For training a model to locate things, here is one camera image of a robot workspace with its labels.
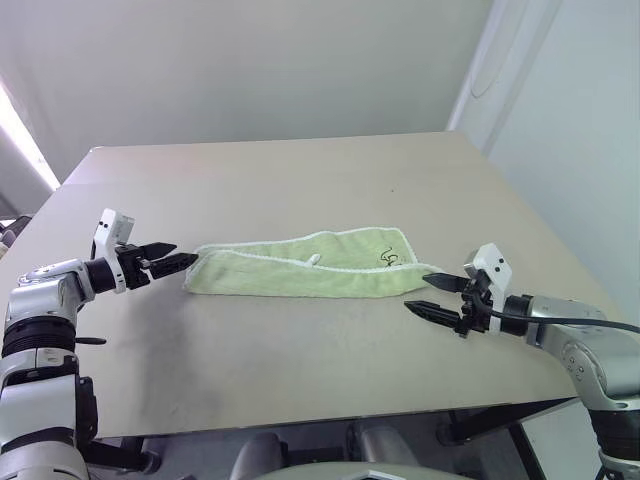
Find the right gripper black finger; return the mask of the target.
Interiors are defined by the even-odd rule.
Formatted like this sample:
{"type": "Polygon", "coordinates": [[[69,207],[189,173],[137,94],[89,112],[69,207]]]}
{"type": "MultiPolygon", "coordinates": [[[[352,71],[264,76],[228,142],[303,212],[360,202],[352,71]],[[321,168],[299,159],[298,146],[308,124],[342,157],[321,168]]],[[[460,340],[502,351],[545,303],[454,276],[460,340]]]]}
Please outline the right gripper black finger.
{"type": "Polygon", "coordinates": [[[450,293],[461,293],[468,286],[468,279],[448,273],[431,273],[423,276],[429,285],[450,293]]]}
{"type": "Polygon", "coordinates": [[[444,309],[437,304],[424,301],[405,301],[404,306],[414,315],[429,322],[455,330],[460,322],[460,315],[452,310],[444,309]]]}

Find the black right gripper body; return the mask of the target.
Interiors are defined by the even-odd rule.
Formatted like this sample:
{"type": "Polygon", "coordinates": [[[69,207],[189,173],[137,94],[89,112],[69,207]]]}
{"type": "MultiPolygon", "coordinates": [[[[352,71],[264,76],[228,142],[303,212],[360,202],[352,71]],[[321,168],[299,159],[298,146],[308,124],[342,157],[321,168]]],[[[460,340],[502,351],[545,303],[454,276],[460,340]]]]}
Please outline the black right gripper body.
{"type": "Polygon", "coordinates": [[[485,333],[489,329],[491,319],[491,281],[484,272],[479,272],[473,279],[454,277],[454,292],[461,294],[461,318],[454,327],[454,332],[466,338],[470,331],[485,333]]]}

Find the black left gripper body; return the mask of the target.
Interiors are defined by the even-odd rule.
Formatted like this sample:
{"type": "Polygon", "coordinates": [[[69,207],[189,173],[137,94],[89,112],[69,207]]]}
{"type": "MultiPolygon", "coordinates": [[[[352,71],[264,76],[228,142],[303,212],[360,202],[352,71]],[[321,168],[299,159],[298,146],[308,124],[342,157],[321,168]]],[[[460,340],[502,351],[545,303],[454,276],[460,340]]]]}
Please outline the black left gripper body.
{"type": "Polygon", "coordinates": [[[147,260],[142,247],[132,244],[118,246],[115,248],[115,253],[127,289],[138,289],[150,284],[150,279],[142,265],[142,262],[147,260]]]}

